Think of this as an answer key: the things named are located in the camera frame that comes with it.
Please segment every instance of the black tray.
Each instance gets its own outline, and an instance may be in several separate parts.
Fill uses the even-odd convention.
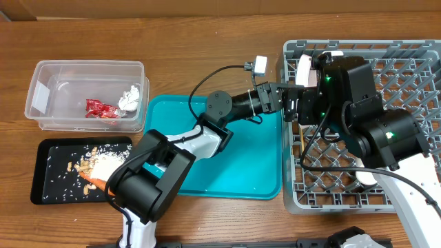
[[[31,202],[35,205],[104,202],[104,192],[98,188],[84,196],[83,186],[89,182],[80,177],[73,167],[71,172],[66,170],[68,162],[73,161],[74,164],[95,146],[101,146],[106,151],[124,152],[132,146],[132,139],[114,136],[41,141],[32,180]]]

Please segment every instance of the blue plastic tray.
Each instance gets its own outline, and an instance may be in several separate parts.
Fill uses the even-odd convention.
[[[194,96],[192,107],[205,111],[206,97]],[[227,125],[234,135],[223,152],[193,164],[180,195],[269,200],[282,187],[282,119],[280,114],[262,115],[260,125],[236,121]],[[188,109],[188,96],[162,95],[147,110],[144,132],[156,129],[164,135],[193,129],[196,120]],[[154,175],[162,171],[144,165]]]

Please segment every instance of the wooden table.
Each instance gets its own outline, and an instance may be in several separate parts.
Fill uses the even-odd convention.
[[[204,76],[257,54],[269,57],[267,80],[290,39],[441,39],[441,12],[303,14],[232,18],[108,19],[0,23],[0,247],[84,247],[115,242],[120,213],[107,203],[33,205],[30,188],[45,138],[96,134],[45,132],[23,111],[35,65],[45,59],[141,61],[150,98],[189,94]],[[251,87],[229,70],[198,91],[230,94]],[[130,135],[136,144],[142,134]],[[269,201],[179,196],[158,222],[159,241],[232,242],[327,237],[356,225],[394,247],[409,247],[395,214],[300,216]]]

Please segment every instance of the gray dish rack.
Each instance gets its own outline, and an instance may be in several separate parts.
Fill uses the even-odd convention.
[[[292,40],[283,46],[277,62],[277,82],[295,83],[302,54],[317,56],[327,50],[342,50],[345,56],[362,56],[371,63],[376,87],[385,108],[405,108],[418,120],[426,134],[441,178],[441,41],[330,41]],[[283,123],[283,197],[293,214],[327,212],[394,212],[378,185],[364,186],[349,173],[321,173],[300,167],[300,135],[297,123]],[[315,126],[304,130],[305,143]],[[328,138],[336,135],[327,134]],[[326,145],[318,139],[308,160],[322,166],[356,166],[344,143]]]

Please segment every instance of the white label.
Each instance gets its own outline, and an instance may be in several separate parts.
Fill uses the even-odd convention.
[[[44,86],[40,81],[37,81],[35,86],[34,96],[32,97],[32,107],[45,114],[46,106],[48,105],[50,90]]]

